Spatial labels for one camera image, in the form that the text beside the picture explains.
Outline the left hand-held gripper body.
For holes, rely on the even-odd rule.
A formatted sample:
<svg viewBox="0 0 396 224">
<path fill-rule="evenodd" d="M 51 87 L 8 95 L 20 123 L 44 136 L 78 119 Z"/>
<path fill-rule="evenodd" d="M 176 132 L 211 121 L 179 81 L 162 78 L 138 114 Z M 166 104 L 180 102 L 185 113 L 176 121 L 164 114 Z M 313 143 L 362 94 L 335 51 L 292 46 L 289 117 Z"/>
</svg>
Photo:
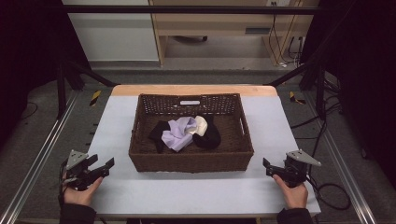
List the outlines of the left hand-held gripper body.
<svg viewBox="0 0 396 224">
<path fill-rule="evenodd" d="M 86 164 L 86 159 L 90 156 L 87 153 L 72 150 L 65 165 L 65 177 L 62 184 L 72 189 L 83 191 L 88 188 L 97 178 L 91 178 L 90 166 Z"/>
</svg>

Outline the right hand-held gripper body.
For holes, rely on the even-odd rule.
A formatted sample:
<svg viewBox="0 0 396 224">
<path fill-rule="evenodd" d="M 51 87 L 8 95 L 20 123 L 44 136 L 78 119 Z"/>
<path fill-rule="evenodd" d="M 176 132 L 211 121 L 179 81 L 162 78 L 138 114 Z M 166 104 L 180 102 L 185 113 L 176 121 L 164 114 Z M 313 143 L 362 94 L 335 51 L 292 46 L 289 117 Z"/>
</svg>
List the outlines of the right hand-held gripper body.
<svg viewBox="0 0 396 224">
<path fill-rule="evenodd" d="M 320 161 L 317 161 L 301 149 L 287 152 L 286 155 L 287 158 L 284 160 L 286 175 L 283 180 L 291 188 L 295 188 L 305 182 L 309 165 L 321 165 Z"/>
</svg>

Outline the person's left hand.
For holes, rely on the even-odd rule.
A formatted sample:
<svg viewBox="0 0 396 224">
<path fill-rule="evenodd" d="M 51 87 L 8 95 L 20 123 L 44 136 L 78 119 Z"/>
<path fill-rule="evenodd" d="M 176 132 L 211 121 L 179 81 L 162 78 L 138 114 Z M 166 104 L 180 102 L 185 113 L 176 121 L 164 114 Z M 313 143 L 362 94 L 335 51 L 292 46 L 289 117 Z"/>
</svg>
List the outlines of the person's left hand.
<svg viewBox="0 0 396 224">
<path fill-rule="evenodd" d="M 64 202 L 71 204 L 79 204 L 90 206 L 92 202 L 92 197 L 97 191 L 99 186 L 102 184 L 103 178 L 97 178 L 87 189 L 83 191 L 78 191 L 69 188 L 67 185 L 63 186 Z"/>
</svg>

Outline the person's right hand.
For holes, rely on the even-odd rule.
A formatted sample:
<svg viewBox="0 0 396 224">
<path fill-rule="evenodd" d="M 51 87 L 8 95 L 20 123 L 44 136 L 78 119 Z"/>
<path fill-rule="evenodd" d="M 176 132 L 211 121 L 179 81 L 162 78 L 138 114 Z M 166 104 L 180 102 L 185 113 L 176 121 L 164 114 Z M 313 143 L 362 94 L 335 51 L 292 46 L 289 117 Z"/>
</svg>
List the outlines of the person's right hand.
<svg viewBox="0 0 396 224">
<path fill-rule="evenodd" d="M 290 188 L 278 175 L 273 175 L 273 179 L 283 192 L 286 205 L 289 209 L 306 208 L 308 190 L 304 183 L 297 187 Z"/>
</svg>

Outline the yellow black floor tape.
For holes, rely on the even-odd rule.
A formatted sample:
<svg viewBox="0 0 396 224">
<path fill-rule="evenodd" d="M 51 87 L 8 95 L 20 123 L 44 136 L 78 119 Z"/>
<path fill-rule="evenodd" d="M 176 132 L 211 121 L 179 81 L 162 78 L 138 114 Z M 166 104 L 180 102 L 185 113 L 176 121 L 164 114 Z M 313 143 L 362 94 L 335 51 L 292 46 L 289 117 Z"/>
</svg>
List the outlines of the yellow black floor tape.
<svg viewBox="0 0 396 224">
<path fill-rule="evenodd" d="M 290 101 L 299 105 L 306 105 L 306 101 L 303 99 L 297 99 L 293 91 L 290 91 Z"/>
<path fill-rule="evenodd" d="M 89 106 L 94 106 L 94 105 L 96 104 L 96 102 L 97 102 L 97 100 L 98 100 L 98 98 L 99 98 L 101 92 L 102 92 L 102 91 L 96 91 L 96 92 L 92 95 L 92 98 L 91 98 L 91 100 L 90 100 Z"/>
</svg>

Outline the black sock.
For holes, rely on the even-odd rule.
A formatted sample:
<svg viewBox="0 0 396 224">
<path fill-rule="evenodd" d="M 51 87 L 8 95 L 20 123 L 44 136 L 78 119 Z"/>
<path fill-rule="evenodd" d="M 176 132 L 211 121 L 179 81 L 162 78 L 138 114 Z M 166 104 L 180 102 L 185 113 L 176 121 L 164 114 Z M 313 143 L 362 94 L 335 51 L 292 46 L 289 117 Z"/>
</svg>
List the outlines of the black sock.
<svg viewBox="0 0 396 224">
<path fill-rule="evenodd" d="M 167 121 L 160 120 L 148 135 L 148 138 L 154 143 L 158 153 L 163 153 L 163 148 L 165 146 L 165 143 L 162 140 L 163 132 L 169 130 L 169 123 Z"/>
<path fill-rule="evenodd" d="M 201 148 L 214 149 L 221 143 L 221 136 L 217 126 L 214 123 L 213 115 L 202 115 L 202 118 L 207 123 L 207 128 L 203 136 L 195 133 L 192 136 L 194 144 Z"/>
</svg>

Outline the brown wicker basket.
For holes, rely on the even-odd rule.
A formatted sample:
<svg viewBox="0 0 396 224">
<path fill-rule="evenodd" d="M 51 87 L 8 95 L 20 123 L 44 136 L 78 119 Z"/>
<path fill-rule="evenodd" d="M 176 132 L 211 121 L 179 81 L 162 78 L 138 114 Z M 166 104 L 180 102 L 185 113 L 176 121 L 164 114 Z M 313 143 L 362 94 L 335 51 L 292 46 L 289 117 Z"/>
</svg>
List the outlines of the brown wicker basket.
<svg viewBox="0 0 396 224">
<path fill-rule="evenodd" d="M 198 147 L 193 140 L 179 152 L 164 146 L 158 153 L 149 133 L 160 120 L 213 115 L 221 143 L 214 149 Z M 245 171 L 254 149 L 241 97 L 238 93 L 138 96 L 129 156 L 139 172 Z"/>
</svg>

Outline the cream cloth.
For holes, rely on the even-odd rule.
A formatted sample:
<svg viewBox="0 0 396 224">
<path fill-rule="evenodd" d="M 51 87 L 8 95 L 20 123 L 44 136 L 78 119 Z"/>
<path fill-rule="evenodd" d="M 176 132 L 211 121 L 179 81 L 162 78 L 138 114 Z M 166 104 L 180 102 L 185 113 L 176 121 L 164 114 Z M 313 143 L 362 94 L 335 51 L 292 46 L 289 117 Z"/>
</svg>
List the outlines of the cream cloth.
<svg viewBox="0 0 396 224">
<path fill-rule="evenodd" d="M 205 132 L 207 130 L 208 124 L 202 116 L 196 116 L 193 119 L 192 124 L 188 125 L 188 128 L 186 129 L 187 133 L 190 134 L 198 134 L 199 136 L 204 136 Z"/>
</svg>

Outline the lavender cloth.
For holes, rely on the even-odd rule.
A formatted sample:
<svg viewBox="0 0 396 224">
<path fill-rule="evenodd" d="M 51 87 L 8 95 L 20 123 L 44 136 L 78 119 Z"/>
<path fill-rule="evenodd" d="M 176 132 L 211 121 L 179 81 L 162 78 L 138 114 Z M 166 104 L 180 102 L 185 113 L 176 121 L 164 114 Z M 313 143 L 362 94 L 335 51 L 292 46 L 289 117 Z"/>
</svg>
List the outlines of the lavender cloth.
<svg viewBox="0 0 396 224">
<path fill-rule="evenodd" d="M 163 131 L 162 140 L 168 148 L 179 152 L 192 142 L 192 136 L 197 128 L 197 122 L 193 117 L 172 119 L 167 124 L 169 129 Z"/>
</svg>

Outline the pale blue table mat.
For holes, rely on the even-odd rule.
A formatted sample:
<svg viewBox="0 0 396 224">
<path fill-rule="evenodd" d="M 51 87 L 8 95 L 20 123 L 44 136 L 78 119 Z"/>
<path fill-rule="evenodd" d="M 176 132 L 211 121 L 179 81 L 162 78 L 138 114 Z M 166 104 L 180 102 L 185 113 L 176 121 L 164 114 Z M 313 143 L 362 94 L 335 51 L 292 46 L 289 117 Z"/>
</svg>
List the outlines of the pale blue table mat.
<svg viewBox="0 0 396 224">
<path fill-rule="evenodd" d="M 111 96 L 89 152 L 115 165 L 96 191 L 100 217 L 273 217 L 286 206 L 262 161 L 281 166 L 297 148 L 277 96 L 244 96 L 242 105 L 254 148 L 245 172 L 139 173 L 128 150 L 137 98 Z"/>
</svg>

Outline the wooden table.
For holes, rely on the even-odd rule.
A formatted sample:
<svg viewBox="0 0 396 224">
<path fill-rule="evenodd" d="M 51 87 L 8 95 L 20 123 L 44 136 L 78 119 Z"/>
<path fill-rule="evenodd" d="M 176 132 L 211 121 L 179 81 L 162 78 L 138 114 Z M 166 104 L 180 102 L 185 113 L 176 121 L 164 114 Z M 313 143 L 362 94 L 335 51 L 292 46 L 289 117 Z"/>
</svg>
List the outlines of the wooden table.
<svg viewBox="0 0 396 224">
<path fill-rule="evenodd" d="M 239 93 L 243 96 L 277 96 L 272 86 L 263 85 L 118 85 L 112 96 L 136 96 L 145 94 L 198 95 Z"/>
</svg>

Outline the white cabinet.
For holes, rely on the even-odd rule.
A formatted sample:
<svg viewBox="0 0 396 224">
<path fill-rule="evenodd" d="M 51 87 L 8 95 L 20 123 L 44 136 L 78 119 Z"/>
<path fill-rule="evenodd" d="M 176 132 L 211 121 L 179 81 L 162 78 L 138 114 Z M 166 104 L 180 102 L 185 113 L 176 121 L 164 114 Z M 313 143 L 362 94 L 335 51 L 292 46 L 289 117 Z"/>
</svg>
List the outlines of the white cabinet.
<svg viewBox="0 0 396 224">
<path fill-rule="evenodd" d="M 150 14 L 69 13 L 90 62 L 158 61 Z"/>
</svg>

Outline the wooden desk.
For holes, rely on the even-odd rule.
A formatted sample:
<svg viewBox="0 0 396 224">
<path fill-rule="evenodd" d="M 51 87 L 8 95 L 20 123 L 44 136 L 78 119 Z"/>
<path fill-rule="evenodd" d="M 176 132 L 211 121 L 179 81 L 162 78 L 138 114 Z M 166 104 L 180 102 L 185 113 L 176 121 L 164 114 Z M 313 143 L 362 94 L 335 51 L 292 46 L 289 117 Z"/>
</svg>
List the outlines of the wooden desk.
<svg viewBox="0 0 396 224">
<path fill-rule="evenodd" d="M 148 0 L 150 6 L 316 7 L 319 0 Z M 311 15 L 153 14 L 159 61 L 170 36 L 259 36 L 273 64 L 287 63 L 294 37 L 305 37 Z"/>
</svg>

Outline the aluminium rail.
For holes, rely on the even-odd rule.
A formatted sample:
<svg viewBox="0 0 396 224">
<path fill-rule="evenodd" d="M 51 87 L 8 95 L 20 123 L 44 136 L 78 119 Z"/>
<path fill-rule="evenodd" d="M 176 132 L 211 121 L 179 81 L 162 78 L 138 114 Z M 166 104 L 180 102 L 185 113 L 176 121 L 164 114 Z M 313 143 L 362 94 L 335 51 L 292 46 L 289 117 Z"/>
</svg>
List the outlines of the aluminium rail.
<svg viewBox="0 0 396 224">
<path fill-rule="evenodd" d="M 51 151 L 57 143 L 58 138 L 64 128 L 64 125 L 68 121 L 68 118 L 70 117 L 70 114 L 73 111 L 79 96 L 80 93 L 78 91 L 71 91 L 71 95 L 67 100 L 64 113 L 58 119 L 56 119 L 55 123 L 53 124 L 44 144 L 40 148 L 33 164 L 31 165 L 25 178 L 21 182 L 12 201 L 8 204 L 7 209 L 2 214 L 2 216 L 0 216 L 0 224 L 14 224 L 17 220 L 17 217 L 19 216 L 26 200 L 28 199 L 35 185 L 35 182 L 37 181 L 40 173 L 42 172 Z"/>
<path fill-rule="evenodd" d="M 341 217 L 342 214 L 351 211 L 355 217 L 355 219 L 352 220 L 353 224 L 377 224 L 375 216 L 366 202 L 355 177 L 342 157 L 331 132 L 327 128 L 327 124 L 328 122 L 326 120 L 317 121 L 317 126 L 323 129 L 319 136 L 319 140 L 324 144 L 329 154 L 328 158 L 332 162 L 332 168 L 336 171 L 342 183 L 342 189 L 345 191 L 350 202 L 350 206 L 346 210 L 341 211 L 333 208 L 330 212 L 330 221 L 335 221 L 338 217 Z"/>
</svg>

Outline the black metal frame bar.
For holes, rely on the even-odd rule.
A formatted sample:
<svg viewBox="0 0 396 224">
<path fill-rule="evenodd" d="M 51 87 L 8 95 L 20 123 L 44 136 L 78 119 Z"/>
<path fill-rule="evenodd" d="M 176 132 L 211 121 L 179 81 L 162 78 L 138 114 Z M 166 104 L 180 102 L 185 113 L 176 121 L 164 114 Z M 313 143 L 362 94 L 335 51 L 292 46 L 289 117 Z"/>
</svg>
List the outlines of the black metal frame bar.
<svg viewBox="0 0 396 224">
<path fill-rule="evenodd" d="M 321 7 L 226 7 L 226 6 L 94 6 L 65 5 L 68 13 L 157 13 L 157 14 L 279 14 L 315 15 Z"/>
</svg>

